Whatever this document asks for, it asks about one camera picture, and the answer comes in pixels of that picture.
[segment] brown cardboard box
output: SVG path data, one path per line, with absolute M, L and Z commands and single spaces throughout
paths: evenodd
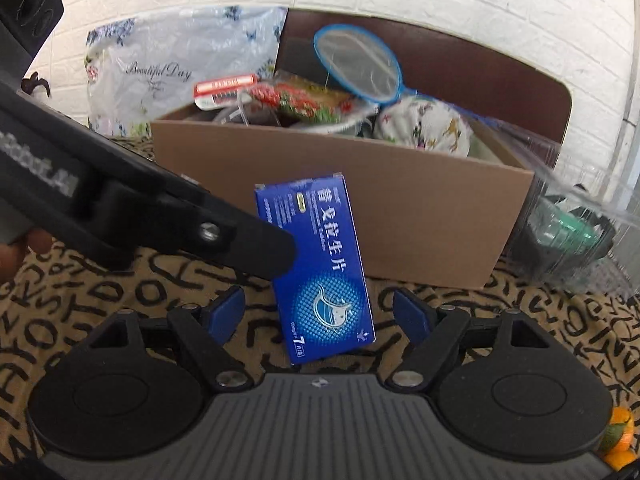
M 190 105 L 152 123 L 160 165 L 254 214 L 255 184 L 342 173 L 367 276 L 483 287 L 532 179 L 473 120 L 476 136 L 503 164 L 378 140 L 217 126 L 195 121 L 197 112 Z

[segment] plastic bag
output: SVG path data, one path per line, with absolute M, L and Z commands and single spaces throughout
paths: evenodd
M 467 156 L 473 130 L 451 106 L 436 99 L 408 96 L 385 108 L 373 136 L 429 152 Z
M 92 30 L 85 59 L 92 129 L 144 136 L 149 121 L 193 102 L 222 76 L 273 75 L 283 7 L 195 7 L 141 14 Z
M 238 105 L 224 108 L 213 119 L 214 124 L 252 124 L 253 126 L 280 126 L 274 110 L 259 101 L 252 101 L 242 108 Z

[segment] blue medicine box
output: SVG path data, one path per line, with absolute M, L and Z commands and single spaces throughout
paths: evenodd
M 282 332 L 293 364 L 376 339 L 344 177 L 257 186 L 260 217 L 293 234 L 293 268 L 274 280 Z

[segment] finger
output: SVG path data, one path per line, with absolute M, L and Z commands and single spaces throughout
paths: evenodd
M 27 234 L 27 245 L 34 253 L 45 254 L 51 250 L 51 235 L 42 229 L 32 229 Z
M 13 279 L 26 253 L 27 244 L 24 241 L 9 246 L 0 245 L 0 283 Z

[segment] speaker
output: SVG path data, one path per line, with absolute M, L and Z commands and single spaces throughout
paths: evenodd
M 0 77 L 13 88 L 63 12 L 62 0 L 0 0 Z

